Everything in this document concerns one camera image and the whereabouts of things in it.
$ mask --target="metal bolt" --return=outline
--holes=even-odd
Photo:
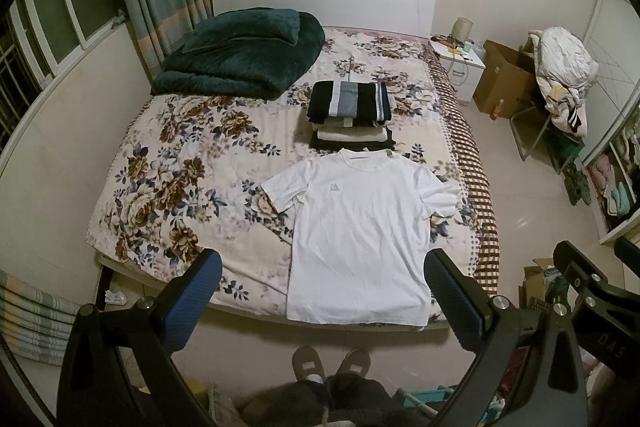
[[[78,311],[78,313],[81,314],[82,317],[88,317],[93,312],[94,312],[94,305],[93,304],[85,304]]]
[[[498,309],[505,310],[509,307],[511,303],[507,297],[503,297],[502,295],[498,295],[494,297],[494,306]]]
[[[566,315],[566,306],[564,304],[556,302],[556,304],[554,304],[554,311],[561,317],[564,317]]]
[[[145,295],[144,297],[138,299],[138,302],[136,302],[136,306],[141,310],[148,310],[149,308],[151,308],[151,306],[154,305],[154,302],[156,302],[156,300],[153,297]]]

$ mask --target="white t-shirt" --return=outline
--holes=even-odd
[[[395,152],[342,149],[262,188],[278,212],[296,206],[288,319],[427,324],[429,216],[455,212],[457,186]]]

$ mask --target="gray pants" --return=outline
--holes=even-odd
[[[329,422],[349,420],[357,426],[424,427],[429,421],[417,410],[405,409],[376,380],[341,373],[325,384],[298,381],[286,387],[265,413],[260,427],[321,425],[325,407]]]

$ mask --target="gray slipper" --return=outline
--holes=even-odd
[[[291,357],[291,365],[298,381],[306,380],[309,375],[320,375],[322,381],[326,380],[320,355],[311,346],[299,347]]]
[[[353,349],[350,351],[338,368],[338,373],[353,373],[366,377],[371,367],[371,357],[364,349]]]

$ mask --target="white nightstand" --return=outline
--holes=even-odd
[[[449,71],[449,80],[456,89],[456,98],[461,104],[468,104],[484,71],[482,60],[473,50],[463,55],[454,55],[444,44],[431,41],[431,45],[440,55],[440,63]]]

